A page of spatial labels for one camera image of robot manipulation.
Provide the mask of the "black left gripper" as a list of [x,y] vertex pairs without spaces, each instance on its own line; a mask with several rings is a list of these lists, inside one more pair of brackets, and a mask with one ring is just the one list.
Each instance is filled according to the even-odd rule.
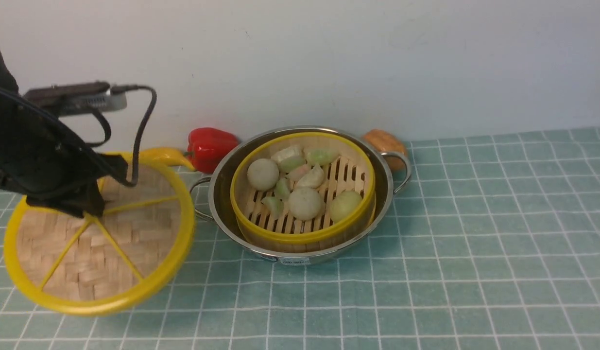
[[[127,95],[129,86],[111,84]],[[29,206],[54,209],[73,217],[99,217],[105,204],[98,179],[111,177],[129,186],[127,162],[100,158],[95,148],[112,135],[105,112],[92,109],[102,127],[102,141],[86,142],[45,109],[26,100],[0,51],[0,190],[20,193]]]

